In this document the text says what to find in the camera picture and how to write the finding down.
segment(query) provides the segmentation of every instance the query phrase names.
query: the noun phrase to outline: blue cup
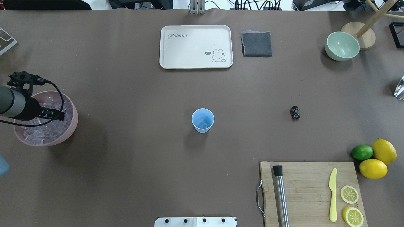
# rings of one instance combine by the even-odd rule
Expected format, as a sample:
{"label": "blue cup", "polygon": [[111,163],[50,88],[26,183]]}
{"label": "blue cup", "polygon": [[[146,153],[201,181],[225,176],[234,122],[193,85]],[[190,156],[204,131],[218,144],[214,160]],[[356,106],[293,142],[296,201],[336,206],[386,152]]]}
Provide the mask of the blue cup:
{"label": "blue cup", "polygon": [[0,176],[5,174],[9,168],[10,166],[8,165],[6,160],[4,160],[4,158],[0,155]]}
{"label": "blue cup", "polygon": [[198,132],[205,133],[212,127],[215,117],[210,110],[202,108],[192,114],[191,121]]}

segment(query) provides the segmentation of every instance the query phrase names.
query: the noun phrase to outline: cable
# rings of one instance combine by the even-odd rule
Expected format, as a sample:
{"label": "cable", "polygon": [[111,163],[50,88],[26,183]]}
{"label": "cable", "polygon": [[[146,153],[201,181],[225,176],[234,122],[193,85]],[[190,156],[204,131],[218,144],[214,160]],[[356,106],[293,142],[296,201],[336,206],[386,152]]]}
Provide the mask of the cable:
{"label": "cable", "polygon": [[142,8],[142,6],[143,6],[143,2],[142,2],[142,3],[140,3],[140,7],[139,7],[139,8],[137,8],[137,9],[135,9],[135,10],[138,10],[138,9]]}
{"label": "cable", "polygon": [[257,8],[258,8],[258,3],[254,0],[254,2],[255,2],[255,5],[257,6]]}
{"label": "cable", "polygon": [[271,5],[274,6],[274,4],[273,4],[271,1],[268,1],[268,0],[265,0],[265,1],[257,1],[257,2],[264,2],[258,10],[261,10],[262,7],[264,7],[264,10],[265,10],[265,5],[267,5],[267,3],[269,3],[269,6],[270,6],[270,7],[271,7]]}
{"label": "cable", "polygon": [[379,9],[380,9],[381,7],[383,7],[383,5],[384,5],[385,3],[386,3],[386,2],[383,1],[383,3],[380,5]]}
{"label": "cable", "polygon": [[248,6],[249,6],[250,10],[252,11],[251,4],[250,4],[250,0],[245,0],[245,1],[244,1],[243,9],[244,9],[244,10],[246,9],[246,2],[248,2]]}
{"label": "cable", "polygon": [[220,9],[219,6],[217,6],[217,4],[216,4],[214,1],[210,1],[210,0],[209,0],[209,1],[205,1],[205,3],[207,3],[207,2],[213,2],[213,4],[215,4],[216,7],[217,7],[218,9]]}
{"label": "cable", "polygon": [[[190,3],[191,4],[191,3]],[[142,7],[145,7],[144,5],[142,5]],[[149,7],[145,7],[145,8],[149,8]],[[153,8],[149,8],[149,9],[154,9],[154,7]]]}
{"label": "cable", "polygon": [[63,110],[63,104],[64,104],[64,102],[65,102],[64,99],[63,99],[62,92],[60,92],[59,88],[58,88],[54,83],[52,83],[51,81],[49,81],[49,80],[44,80],[44,82],[53,85],[53,86],[56,88],[56,90],[57,90],[57,92],[59,93],[60,98],[61,98],[61,100],[62,100],[62,105],[60,106],[60,110],[59,110],[60,112],[59,112],[56,116],[54,116],[53,118],[51,118],[49,121],[47,121],[47,122],[45,122],[45,123],[42,123],[42,124],[34,124],[34,125],[18,124],[18,123],[14,123],[14,122],[3,121],[3,120],[0,120],[0,122],[6,123],[6,124],[12,124],[12,125],[16,125],[16,126],[22,126],[22,127],[38,127],[38,126],[46,125],[47,123],[50,123],[51,121],[53,121],[53,120],[55,120],[57,117],[59,117],[60,113],[61,113],[62,110]]}

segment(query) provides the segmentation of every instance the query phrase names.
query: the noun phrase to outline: small figurine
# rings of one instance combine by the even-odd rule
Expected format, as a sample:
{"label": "small figurine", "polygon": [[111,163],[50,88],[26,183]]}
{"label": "small figurine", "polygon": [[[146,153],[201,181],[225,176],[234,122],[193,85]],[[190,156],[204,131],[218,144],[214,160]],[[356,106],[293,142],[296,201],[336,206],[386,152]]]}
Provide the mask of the small figurine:
{"label": "small figurine", "polygon": [[291,115],[292,119],[298,120],[300,118],[299,107],[292,106],[292,108],[290,109],[290,115]]}

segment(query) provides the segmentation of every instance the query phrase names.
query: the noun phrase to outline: wooden cutting board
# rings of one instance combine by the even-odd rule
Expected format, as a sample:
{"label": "wooden cutting board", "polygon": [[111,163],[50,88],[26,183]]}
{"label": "wooden cutting board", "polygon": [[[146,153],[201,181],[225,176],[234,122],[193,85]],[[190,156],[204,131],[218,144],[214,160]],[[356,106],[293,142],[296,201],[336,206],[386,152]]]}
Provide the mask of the wooden cutting board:
{"label": "wooden cutting board", "polygon": [[[368,227],[353,162],[261,162],[266,227],[280,226],[272,170],[275,165],[283,166],[290,227],[349,227],[342,218],[342,210],[347,206],[358,208],[364,217],[362,227]],[[337,168],[337,221],[334,223],[328,217],[331,203],[328,181],[333,168]],[[356,204],[342,200],[340,190],[345,185],[353,186],[358,191]]]}

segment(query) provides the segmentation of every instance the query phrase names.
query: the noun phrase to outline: white tray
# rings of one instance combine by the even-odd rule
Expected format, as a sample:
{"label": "white tray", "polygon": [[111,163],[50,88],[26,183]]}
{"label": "white tray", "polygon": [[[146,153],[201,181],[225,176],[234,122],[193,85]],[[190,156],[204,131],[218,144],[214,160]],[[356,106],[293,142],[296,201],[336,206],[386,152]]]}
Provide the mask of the white tray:
{"label": "white tray", "polygon": [[165,69],[228,68],[232,64],[228,26],[170,25],[161,29],[160,65]]}

